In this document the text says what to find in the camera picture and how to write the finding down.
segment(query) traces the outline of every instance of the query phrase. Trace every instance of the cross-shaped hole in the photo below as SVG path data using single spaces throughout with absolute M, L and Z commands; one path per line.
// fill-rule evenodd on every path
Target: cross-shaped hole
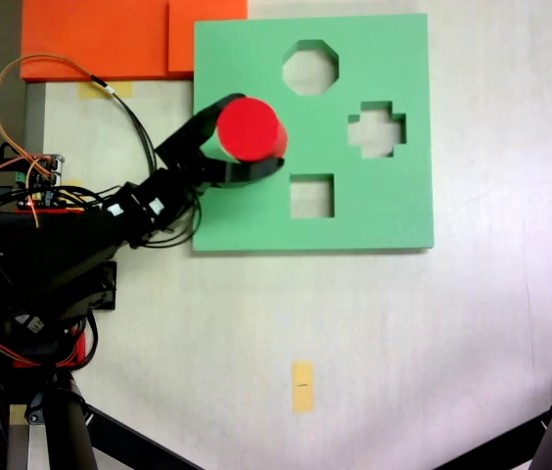
M 361 147 L 364 159 L 393 157 L 394 147 L 406 143 L 406 118 L 394 115 L 391 103 L 362 103 L 360 115 L 347 117 L 347 143 Z

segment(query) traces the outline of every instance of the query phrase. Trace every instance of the white table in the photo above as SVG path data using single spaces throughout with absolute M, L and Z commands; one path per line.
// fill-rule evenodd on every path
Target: white table
M 436 239 L 423 254 L 121 250 L 76 374 L 93 405 L 206 469 L 428 469 L 552 401 L 552 0 L 251 1 L 251 18 L 429 14 Z M 135 83 L 155 144 L 189 82 Z M 46 152 L 102 190 L 146 165 L 121 111 L 49 84 Z M 292 413 L 292 362 L 315 407 Z M 32 442 L 30 468 L 42 468 Z

